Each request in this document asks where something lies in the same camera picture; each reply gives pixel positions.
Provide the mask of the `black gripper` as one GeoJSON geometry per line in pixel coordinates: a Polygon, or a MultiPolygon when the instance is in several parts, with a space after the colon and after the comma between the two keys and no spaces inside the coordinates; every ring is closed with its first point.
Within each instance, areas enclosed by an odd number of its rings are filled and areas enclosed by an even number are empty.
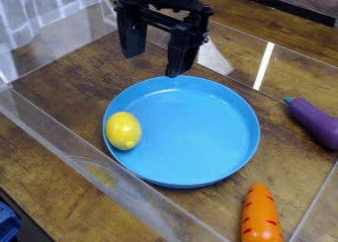
{"type": "Polygon", "coordinates": [[[211,6],[199,0],[117,0],[115,11],[125,56],[146,51],[147,26],[154,26],[170,33],[167,77],[189,71],[214,14],[211,6]]]}

